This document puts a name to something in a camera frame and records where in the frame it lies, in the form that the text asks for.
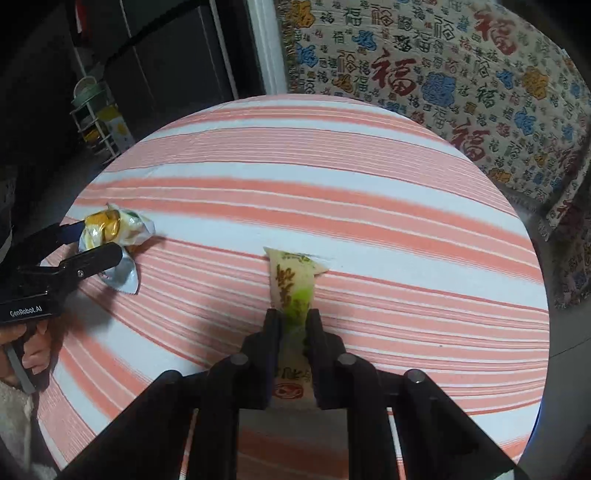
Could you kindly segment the person's left hand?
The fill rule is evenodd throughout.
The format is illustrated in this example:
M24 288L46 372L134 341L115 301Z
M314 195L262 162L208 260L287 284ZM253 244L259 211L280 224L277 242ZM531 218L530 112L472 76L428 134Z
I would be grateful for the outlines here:
M24 324L6 326L1 328L1 346L9 344L26 333L27 327ZM29 369L32 374L39 374L45 371L51 359L51 332L48 330L48 321L42 320L36 325L35 333L24 343L23 366ZM19 380L7 355L1 351L1 381L12 386L17 386Z

